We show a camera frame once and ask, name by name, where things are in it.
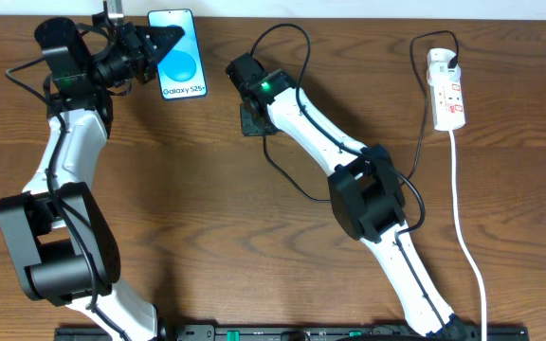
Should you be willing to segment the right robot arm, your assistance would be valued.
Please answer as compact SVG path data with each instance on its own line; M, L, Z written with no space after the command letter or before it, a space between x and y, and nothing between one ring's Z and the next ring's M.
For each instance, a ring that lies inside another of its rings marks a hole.
M469 337L411 241L400 184L404 177L389 153L380 145L367 147L346 135L286 72L267 72L249 53L233 60L226 73L255 120L291 136L324 170L338 224L373 253L411 329L438 339Z

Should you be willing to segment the blue Samsung Galaxy smartphone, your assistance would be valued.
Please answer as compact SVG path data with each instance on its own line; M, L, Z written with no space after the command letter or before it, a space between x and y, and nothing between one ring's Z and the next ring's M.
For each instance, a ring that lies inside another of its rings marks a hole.
M157 66L162 98L205 97L208 88L191 10L152 10L148 20L152 27L181 27L184 30L182 38Z

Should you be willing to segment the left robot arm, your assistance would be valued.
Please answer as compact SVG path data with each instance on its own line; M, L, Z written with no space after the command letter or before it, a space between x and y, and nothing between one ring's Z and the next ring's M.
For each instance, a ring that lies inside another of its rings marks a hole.
M156 306L122 278L113 233L92 194L113 99L146 83L184 36L178 26L90 24L66 17L34 32L49 72L38 98L50 128L38 169L23 190L0 200L0 229L24 294L82 313L114 340L169 340Z

